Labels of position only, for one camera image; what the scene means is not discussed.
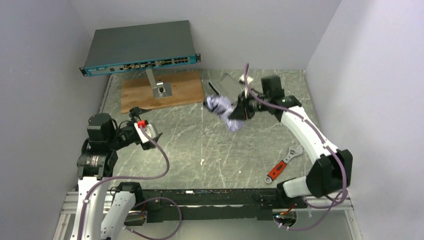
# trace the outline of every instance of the metal stand pole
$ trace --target metal stand pole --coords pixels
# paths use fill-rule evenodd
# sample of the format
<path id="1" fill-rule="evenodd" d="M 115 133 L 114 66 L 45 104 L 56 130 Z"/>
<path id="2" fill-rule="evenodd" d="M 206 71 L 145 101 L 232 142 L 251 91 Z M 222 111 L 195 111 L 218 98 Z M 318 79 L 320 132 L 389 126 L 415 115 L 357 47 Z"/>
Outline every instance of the metal stand pole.
<path id="1" fill-rule="evenodd" d="M 172 88 L 170 82 L 163 82 L 162 80 L 155 80 L 155 76 L 153 75 L 153 69 L 148 68 L 145 70 L 148 81 L 150 82 L 150 86 L 153 89 L 153 97 L 155 99 L 170 97 L 172 96 Z"/>

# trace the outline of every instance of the crumpled cloth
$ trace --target crumpled cloth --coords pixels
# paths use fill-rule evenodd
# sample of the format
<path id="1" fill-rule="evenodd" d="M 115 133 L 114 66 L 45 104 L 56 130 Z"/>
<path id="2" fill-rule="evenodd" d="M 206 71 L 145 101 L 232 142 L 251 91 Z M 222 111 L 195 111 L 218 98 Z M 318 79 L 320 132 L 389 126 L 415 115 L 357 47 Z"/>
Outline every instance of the crumpled cloth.
<path id="1" fill-rule="evenodd" d="M 206 97 L 203 105 L 212 113 L 218 114 L 219 118 L 224 120 L 226 128 L 230 132 L 237 132 L 245 124 L 243 120 L 228 119 L 234 111 L 234 106 L 232 106 L 230 100 L 224 96 L 209 95 Z"/>

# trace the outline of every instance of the white wall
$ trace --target white wall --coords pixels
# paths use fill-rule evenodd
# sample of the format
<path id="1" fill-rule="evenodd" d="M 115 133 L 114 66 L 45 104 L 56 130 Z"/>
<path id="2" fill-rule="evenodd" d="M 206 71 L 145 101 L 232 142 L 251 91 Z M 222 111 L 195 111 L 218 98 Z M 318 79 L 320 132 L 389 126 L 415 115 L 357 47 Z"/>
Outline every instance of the white wall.
<path id="1" fill-rule="evenodd" d="M 343 0 L 307 69 L 365 240 L 424 235 L 424 1 Z"/>
<path id="2" fill-rule="evenodd" d="M 68 0 L 0 2 L 0 239 L 53 238 L 107 78 L 82 77 L 91 39 Z"/>
<path id="3" fill-rule="evenodd" d="M 190 20 L 194 68 L 305 69 L 341 0 L 71 0 L 88 32 Z"/>

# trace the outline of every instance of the table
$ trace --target table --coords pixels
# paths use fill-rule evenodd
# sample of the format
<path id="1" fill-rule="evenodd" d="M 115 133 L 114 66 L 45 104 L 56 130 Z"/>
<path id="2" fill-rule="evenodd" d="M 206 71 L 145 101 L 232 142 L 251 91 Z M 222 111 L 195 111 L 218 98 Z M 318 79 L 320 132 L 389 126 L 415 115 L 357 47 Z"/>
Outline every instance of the table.
<path id="1" fill-rule="evenodd" d="M 213 94 L 209 81 L 219 81 L 223 73 L 238 79 L 241 69 L 155 69 L 155 76 L 184 71 L 200 71 L 205 96 Z M 305 108 L 312 122 L 318 126 L 308 88 L 301 70 L 252 69 L 252 86 L 261 91 L 262 77 L 278 75 L 286 95 L 294 95 Z M 105 93 L 103 113 L 109 113 L 118 124 L 128 120 L 121 113 L 122 81 L 144 78 L 143 71 L 112 75 Z M 293 158 L 283 173 L 271 184 L 266 184 L 267 173 L 282 159 L 289 147 L 299 141 L 268 112 L 258 112 L 243 129 L 229 132 L 217 115 L 202 103 L 154 109 L 142 115 L 154 123 L 163 135 L 158 143 L 169 157 L 170 169 L 166 176 L 140 181 L 144 189 L 221 189 L 274 188 L 277 183 L 305 176 L 312 167 L 304 152 Z M 165 160 L 157 149 L 143 151 L 132 144 L 117 152 L 114 176 L 154 176 L 165 169 Z M 122 181 L 112 182 L 111 186 Z"/>

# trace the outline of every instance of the red clip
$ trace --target red clip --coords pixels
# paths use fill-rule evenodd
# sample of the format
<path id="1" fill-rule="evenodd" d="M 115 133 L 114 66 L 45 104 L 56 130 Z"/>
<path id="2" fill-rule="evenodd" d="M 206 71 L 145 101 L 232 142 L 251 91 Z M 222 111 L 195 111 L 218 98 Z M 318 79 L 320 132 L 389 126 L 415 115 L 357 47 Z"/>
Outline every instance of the red clip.
<path id="1" fill-rule="evenodd" d="M 138 121 L 138 128 L 140 128 L 140 126 L 145 128 L 146 127 L 146 121 L 145 120 Z"/>

